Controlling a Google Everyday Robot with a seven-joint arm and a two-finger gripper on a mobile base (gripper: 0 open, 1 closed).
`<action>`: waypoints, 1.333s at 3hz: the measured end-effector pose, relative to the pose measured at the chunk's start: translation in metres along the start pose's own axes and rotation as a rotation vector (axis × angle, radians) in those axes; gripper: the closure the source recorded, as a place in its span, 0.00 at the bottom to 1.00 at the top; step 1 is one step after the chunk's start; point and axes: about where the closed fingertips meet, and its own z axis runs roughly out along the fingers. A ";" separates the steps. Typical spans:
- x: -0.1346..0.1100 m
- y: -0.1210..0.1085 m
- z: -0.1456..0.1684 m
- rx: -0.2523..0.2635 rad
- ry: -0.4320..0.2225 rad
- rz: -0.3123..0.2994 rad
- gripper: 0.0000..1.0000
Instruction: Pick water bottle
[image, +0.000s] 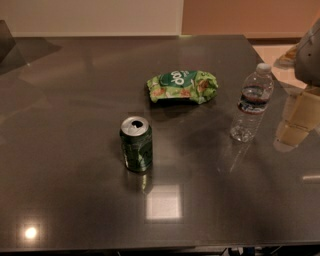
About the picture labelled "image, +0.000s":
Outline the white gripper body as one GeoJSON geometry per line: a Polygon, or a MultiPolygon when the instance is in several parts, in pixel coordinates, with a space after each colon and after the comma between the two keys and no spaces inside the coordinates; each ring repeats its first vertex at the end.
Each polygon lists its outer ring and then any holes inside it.
{"type": "Polygon", "coordinates": [[[306,84],[320,86],[320,18],[297,46],[295,77],[306,84]]]}

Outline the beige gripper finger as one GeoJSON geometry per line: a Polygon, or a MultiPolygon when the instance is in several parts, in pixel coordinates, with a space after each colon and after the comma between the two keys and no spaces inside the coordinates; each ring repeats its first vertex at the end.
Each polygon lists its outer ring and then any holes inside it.
{"type": "Polygon", "coordinates": [[[276,147],[297,147],[320,124],[320,88],[288,87],[282,120],[275,135],[276,147]]]}

